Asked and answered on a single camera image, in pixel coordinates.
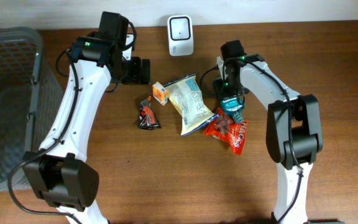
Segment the black red snack packet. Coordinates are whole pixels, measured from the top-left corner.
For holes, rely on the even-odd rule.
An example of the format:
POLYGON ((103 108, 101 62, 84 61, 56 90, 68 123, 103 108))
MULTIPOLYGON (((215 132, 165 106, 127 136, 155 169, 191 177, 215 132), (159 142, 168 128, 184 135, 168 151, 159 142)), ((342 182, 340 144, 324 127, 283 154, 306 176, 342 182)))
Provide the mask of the black red snack packet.
POLYGON ((139 105, 139 129, 153 130, 161 128, 161 125, 151 109, 152 96, 148 96, 139 105))

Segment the blue drink bottle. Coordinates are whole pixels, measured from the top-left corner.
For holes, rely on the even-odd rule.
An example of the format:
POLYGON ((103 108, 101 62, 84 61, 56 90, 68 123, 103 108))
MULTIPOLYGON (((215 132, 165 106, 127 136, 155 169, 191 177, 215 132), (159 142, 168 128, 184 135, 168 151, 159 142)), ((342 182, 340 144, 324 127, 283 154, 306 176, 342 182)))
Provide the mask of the blue drink bottle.
POLYGON ((224 113, 235 123, 243 123, 245 121, 242 115, 242 111, 245 108, 245 100, 236 96, 226 97, 221 101, 221 107, 224 113))

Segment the cream blue chips bag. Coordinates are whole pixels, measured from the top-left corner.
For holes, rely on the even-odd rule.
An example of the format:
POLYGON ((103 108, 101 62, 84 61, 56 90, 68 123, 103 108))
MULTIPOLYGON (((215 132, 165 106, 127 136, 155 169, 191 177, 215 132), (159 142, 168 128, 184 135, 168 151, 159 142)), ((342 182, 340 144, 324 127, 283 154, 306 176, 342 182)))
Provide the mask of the cream blue chips bag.
POLYGON ((204 103, 203 94, 192 73, 163 85, 168 91, 168 99, 182 117, 181 136, 187 136, 207 126, 218 115, 204 103))

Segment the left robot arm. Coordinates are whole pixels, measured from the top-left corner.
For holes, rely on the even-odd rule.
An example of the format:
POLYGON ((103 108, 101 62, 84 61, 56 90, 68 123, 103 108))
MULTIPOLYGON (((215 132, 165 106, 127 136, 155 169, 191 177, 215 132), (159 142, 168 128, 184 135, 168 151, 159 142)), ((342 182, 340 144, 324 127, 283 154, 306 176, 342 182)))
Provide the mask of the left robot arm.
POLYGON ((16 167, 37 198, 70 223, 108 223, 96 202, 99 174, 87 163, 90 131, 111 83, 148 85, 150 60, 133 57, 136 32, 126 17, 104 11, 99 28, 64 50, 68 84, 47 137, 37 152, 26 152, 16 167))

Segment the small orange box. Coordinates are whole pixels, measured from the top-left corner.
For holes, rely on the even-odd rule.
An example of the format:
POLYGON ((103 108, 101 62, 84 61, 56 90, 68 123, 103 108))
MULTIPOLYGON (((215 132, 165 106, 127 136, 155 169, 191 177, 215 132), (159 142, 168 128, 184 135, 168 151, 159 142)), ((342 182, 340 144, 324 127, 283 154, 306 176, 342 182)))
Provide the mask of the small orange box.
POLYGON ((168 91, 160 82, 152 85, 152 94, 161 105, 165 106, 168 103, 168 91))

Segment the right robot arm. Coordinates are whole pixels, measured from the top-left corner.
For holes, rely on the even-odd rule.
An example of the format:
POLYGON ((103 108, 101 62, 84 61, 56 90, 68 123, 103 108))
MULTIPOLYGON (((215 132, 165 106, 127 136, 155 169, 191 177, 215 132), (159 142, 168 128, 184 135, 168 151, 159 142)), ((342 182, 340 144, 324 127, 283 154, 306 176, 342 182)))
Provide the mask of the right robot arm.
POLYGON ((214 90, 225 113, 241 117, 246 94, 253 93, 267 110, 266 147, 277 167, 277 201, 272 223, 309 223, 308 178, 323 148, 319 103, 282 82, 259 54, 247 54, 239 40, 220 48, 220 78, 214 90))

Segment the red snack bag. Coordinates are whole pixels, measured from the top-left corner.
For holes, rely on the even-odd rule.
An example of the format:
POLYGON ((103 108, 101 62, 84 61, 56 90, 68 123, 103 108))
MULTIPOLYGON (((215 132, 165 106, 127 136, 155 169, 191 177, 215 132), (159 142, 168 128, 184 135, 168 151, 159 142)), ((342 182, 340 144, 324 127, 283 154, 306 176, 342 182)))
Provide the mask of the red snack bag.
POLYGON ((228 143, 233 153, 240 156, 246 142, 248 120, 235 123, 221 108, 217 108, 216 115, 218 117, 208 124, 204 135, 228 143))

